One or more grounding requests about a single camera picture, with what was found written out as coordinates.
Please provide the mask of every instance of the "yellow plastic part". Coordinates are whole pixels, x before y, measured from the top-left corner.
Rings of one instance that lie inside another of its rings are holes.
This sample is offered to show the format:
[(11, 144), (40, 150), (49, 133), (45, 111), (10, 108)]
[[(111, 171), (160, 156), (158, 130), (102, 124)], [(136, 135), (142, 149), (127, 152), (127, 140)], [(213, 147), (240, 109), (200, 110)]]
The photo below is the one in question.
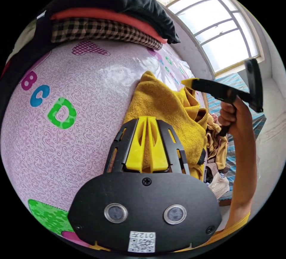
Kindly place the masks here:
[(110, 249), (106, 249), (106, 248), (104, 248), (104, 247), (101, 247), (101, 246), (97, 245), (97, 241), (95, 242), (95, 245), (94, 245), (94, 246), (93, 246), (93, 245), (90, 245), (89, 248), (95, 249), (95, 250), (110, 251)]
[(168, 160), (155, 117), (148, 117), (148, 134), (150, 145), (150, 170), (151, 173), (165, 171), (168, 168)]
[(139, 117), (136, 130), (132, 139), (132, 143), (130, 146), (130, 151), (125, 164), (128, 170), (135, 170), (142, 173), (143, 156), (144, 156), (145, 139), (146, 139), (146, 126), (147, 126), (147, 116)]
[(193, 90), (192, 88), (192, 84), (193, 84), (193, 80), (194, 79), (199, 79), (199, 78), (190, 78), (190, 79), (184, 79), (181, 81), (181, 84), (183, 84), (184, 86), (186, 86), (187, 88), (190, 88)]

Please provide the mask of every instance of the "black border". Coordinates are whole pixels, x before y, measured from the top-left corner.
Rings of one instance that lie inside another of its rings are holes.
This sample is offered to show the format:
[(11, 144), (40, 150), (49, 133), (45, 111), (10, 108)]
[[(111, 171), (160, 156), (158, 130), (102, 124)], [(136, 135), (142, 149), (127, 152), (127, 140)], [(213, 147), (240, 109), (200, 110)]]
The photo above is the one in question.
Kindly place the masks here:
[[(2, 0), (2, 25), (4, 34), (2, 41), (0, 71), (11, 52), (15, 41), (25, 26), (34, 15), (39, 12), (51, 0)], [(261, 23), (275, 43), (283, 58), (284, 15), (282, 13), (283, 0), (238, 0)], [(32, 258), (42, 256), (61, 256), (91, 258), (84, 255), (68, 244), (62, 244), (53, 234), (44, 229), (29, 213), (13, 190), (9, 179), (1, 166), (1, 191), (2, 191), (2, 233), (5, 244), (2, 244), (2, 252), (10, 252), (12, 255), (24, 254)], [(227, 243), (209, 251), (207, 256), (246, 256), (246, 250), (255, 252), (255, 255), (264, 255), (266, 250), (279, 250), (283, 248), (283, 197), (284, 183), (281, 176), (271, 197), (262, 207), (261, 211), (238, 234), (230, 238)], [(179, 252), (178, 259), (184, 252)]]

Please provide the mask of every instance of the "white cloth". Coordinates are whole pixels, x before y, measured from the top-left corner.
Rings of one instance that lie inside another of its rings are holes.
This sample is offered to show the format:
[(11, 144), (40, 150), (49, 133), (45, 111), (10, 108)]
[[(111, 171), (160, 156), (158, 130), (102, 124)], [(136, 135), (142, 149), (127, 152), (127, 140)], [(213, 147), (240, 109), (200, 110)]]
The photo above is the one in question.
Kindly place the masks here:
[(214, 193), (217, 199), (229, 191), (228, 179), (220, 173), (216, 173), (209, 184), (210, 190)]

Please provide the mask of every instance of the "yellow shirt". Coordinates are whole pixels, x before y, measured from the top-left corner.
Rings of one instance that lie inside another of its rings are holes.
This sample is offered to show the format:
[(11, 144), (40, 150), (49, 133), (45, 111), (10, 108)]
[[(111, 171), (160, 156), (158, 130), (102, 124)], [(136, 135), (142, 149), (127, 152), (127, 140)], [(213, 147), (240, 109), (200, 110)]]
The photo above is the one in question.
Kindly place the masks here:
[[(202, 246), (205, 246), (205, 245), (208, 245), (208, 244), (211, 244), (211, 243), (214, 243), (230, 234), (232, 234), (233, 232), (235, 232), (236, 230), (238, 230), (239, 228), (241, 228), (242, 226), (244, 226), (247, 221), (248, 221), (248, 218), (249, 218), (249, 215), (250, 215), (250, 212), (247, 216), (245, 216), (243, 219), (239, 220), (237, 223), (233, 224), (232, 226), (230, 226), (229, 228), (227, 229), (223, 229), (221, 231), (217, 231), (211, 238), (208, 242), (196, 247), (196, 248), (200, 248)], [(187, 251), (187, 250), (191, 250), (191, 249), (195, 249), (195, 248), (186, 248), (186, 249), (182, 249), (182, 250), (178, 250), (178, 251), (175, 251), (175, 252), (182, 252), (182, 251)]]

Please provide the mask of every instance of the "blue striped bed sheet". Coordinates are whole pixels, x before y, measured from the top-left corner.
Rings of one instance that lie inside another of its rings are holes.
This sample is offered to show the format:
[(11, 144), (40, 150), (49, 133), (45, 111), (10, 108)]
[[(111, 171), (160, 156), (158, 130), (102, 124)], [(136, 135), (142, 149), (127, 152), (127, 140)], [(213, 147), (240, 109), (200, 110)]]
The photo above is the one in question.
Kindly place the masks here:
[[(243, 79), (240, 77), (238, 73), (233, 73), (228, 76), (224, 76), (222, 78), (216, 79), (216, 82), (229, 85), (231, 87), (237, 88), (239, 90), (249, 92), (249, 89)], [(215, 113), (217, 116), (220, 115), (220, 101), (215, 99), (210, 94), (207, 94), (207, 102), (209, 106), (209, 113)], [(256, 113), (254, 110), (250, 109), (252, 114), (252, 123), (255, 139), (257, 139), (260, 134), (265, 122), (266, 117), (263, 113)], [(229, 181), (229, 192), (225, 193), (220, 200), (231, 199), (232, 198), (232, 188), (233, 182), (235, 178), (236, 165), (235, 165), (235, 150), (234, 150), (234, 142), (232, 135), (228, 134), (228, 147), (227, 147), (227, 155), (226, 155), (226, 164), (230, 166), (229, 171), (226, 173), (226, 177)]]

